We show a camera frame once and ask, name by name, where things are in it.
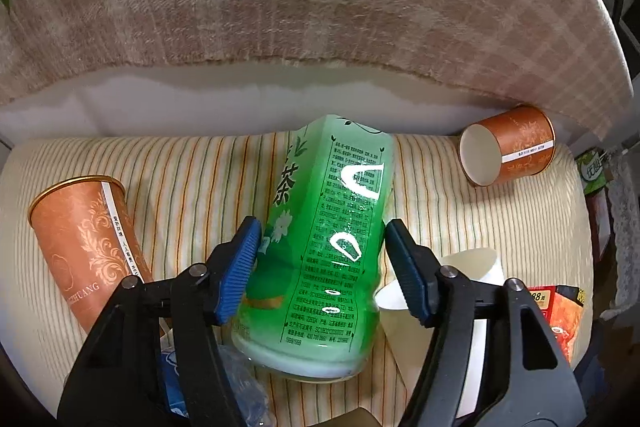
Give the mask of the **green cardboard box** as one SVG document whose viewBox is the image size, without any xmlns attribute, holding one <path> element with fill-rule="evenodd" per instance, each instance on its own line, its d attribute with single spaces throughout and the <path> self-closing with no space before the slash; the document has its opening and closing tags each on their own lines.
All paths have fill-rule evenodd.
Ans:
<svg viewBox="0 0 640 427">
<path fill-rule="evenodd" d="M 599 147 L 591 147 L 576 158 L 576 165 L 585 195 L 596 193 L 613 180 L 610 154 Z"/>
</svg>

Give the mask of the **green tea cup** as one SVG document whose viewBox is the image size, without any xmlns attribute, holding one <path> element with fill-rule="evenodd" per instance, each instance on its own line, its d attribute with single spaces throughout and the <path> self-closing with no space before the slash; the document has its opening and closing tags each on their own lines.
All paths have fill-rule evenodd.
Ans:
<svg viewBox="0 0 640 427">
<path fill-rule="evenodd" d="M 299 381 L 359 373 L 378 327 L 390 135 L 328 115 L 293 133 L 232 343 Z"/>
</svg>

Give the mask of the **yellow striped mattress sheet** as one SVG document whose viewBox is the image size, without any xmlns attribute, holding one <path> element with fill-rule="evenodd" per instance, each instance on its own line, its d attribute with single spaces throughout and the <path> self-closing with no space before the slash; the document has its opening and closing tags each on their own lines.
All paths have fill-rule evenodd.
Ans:
<svg viewBox="0 0 640 427">
<path fill-rule="evenodd" d="M 85 334 L 58 291 L 27 220 L 58 182 L 106 174 L 122 182 L 134 231 L 154 277 L 203 260 L 246 216 L 265 218 L 290 137 L 35 140 L 14 147 L 1 173 L 1 342 L 49 413 Z M 446 136 L 400 134 L 386 207 L 439 256 L 488 247 L 503 272 L 528 285 L 593 292 L 591 231 L 570 150 L 530 178 L 488 188 L 466 181 Z"/>
</svg>

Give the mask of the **tall orange paper cup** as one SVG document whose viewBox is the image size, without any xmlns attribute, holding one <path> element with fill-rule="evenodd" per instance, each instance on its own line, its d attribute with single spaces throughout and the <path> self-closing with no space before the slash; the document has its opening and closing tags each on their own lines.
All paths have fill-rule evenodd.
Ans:
<svg viewBox="0 0 640 427">
<path fill-rule="evenodd" d="M 30 204 L 27 219 L 85 332 L 124 277 L 153 280 L 128 216 L 125 187 L 111 176 L 78 176 L 47 188 Z"/>
</svg>

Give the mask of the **short orange paper cup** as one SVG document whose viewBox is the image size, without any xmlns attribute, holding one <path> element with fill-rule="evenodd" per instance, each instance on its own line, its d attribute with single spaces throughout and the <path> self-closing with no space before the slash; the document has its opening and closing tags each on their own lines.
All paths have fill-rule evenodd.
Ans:
<svg viewBox="0 0 640 427">
<path fill-rule="evenodd" d="M 468 180 L 491 186 L 543 172 L 555 144 L 548 116 L 535 106 L 519 105 L 466 127 L 458 151 Z"/>
</svg>

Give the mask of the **red orange noodle cup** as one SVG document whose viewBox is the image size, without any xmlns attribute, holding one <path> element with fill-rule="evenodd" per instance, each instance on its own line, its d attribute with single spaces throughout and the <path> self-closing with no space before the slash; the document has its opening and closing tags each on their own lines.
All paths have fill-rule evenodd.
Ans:
<svg viewBox="0 0 640 427">
<path fill-rule="evenodd" d="M 529 292 L 547 320 L 564 357 L 571 362 L 584 314 L 585 291 L 577 286 L 556 285 L 529 287 Z"/>
</svg>

